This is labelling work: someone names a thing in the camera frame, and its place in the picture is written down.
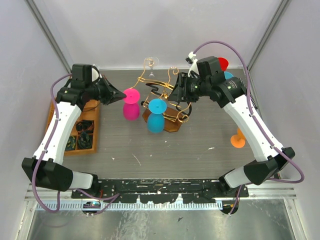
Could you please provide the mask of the pink wine glass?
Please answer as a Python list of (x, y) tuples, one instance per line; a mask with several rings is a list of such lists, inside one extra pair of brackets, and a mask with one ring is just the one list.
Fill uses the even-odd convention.
[(124, 91), (124, 94), (126, 97), (123, 99), (123, 116), (128, 121), (134, 121), (140, 115), (140, 107), (138, 104), (140, 93), (134, 88), (128, 88)]

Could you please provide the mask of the blue wine glass front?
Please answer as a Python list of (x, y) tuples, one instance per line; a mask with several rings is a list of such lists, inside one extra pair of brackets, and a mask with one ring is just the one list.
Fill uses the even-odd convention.
[(167, 104), (160, 98), (151, 100), (148, 104), (150, 115), (147, 118), (147, 129), (154, 134), (162, 132), (165, 128), (164, 113), (167, 110)]

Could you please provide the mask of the clear wine glass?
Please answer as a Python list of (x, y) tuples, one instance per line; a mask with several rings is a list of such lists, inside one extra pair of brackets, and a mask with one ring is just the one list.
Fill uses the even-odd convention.
[(155, 67), (159, 64), (159, 59), (155, 56), (149, 56), (144, 59), (144, 67), (148, 79), (155, 79)]

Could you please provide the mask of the light blue wine glass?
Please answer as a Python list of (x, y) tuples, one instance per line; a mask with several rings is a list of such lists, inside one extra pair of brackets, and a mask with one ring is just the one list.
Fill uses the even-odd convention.
[(228, 72), (228, 71), (225, 71), (224, 72), (224, 77), (225, 77), (226, 80), (228, 80), (228, 79), (233, 78), (234, 75), (232, 73)]

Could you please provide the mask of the red wine glass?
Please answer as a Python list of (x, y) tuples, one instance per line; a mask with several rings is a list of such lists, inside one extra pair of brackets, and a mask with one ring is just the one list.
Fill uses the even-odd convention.
[(218, 61), (222, 71), (226, 71), (229, 66), (229, 61), (224, 57), (218, 57)]

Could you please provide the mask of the orange wine glass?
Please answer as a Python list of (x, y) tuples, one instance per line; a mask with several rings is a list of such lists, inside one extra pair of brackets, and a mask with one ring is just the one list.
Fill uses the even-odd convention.
[(240, 128), (237, 128), (237, 133), (230, 138), (230, 143), (235, 148), (243, 148), (246, 144), (246, 138)]

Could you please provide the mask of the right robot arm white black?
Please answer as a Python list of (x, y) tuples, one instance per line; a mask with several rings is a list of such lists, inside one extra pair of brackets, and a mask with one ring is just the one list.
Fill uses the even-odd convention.
[(204, 78), (193, 78), (181, 72), (168, 97), (169, 101), (177, 103), (195, 103), (200, 97), (209, 97), (233, 119), (249, 143), (254, 160), (219, 178), (219, 191), (225, 197), (231, 197), (239, 186), (258, 186), (272, 180), (295, 156), (292, 147), (284, 147), (269, 131), (247, 90), (239, 78), (226, 79), (221, 72)]

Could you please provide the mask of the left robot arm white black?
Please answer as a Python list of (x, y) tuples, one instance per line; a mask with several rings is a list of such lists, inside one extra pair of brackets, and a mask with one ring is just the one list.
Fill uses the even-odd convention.
[(54, 113), (40, 146), (31, 158), (24, 158), (21, 164), (32, 187), (60, 192), (81, 189), (88, 198), (97, 197), (100, 193), (97, 175), (72, 171), (63, 166), (65, 148), (87, 102), (96, 100), (109, 105), (125, 97), (104, 77), (82, 88), (62, 87), (53, 98)]

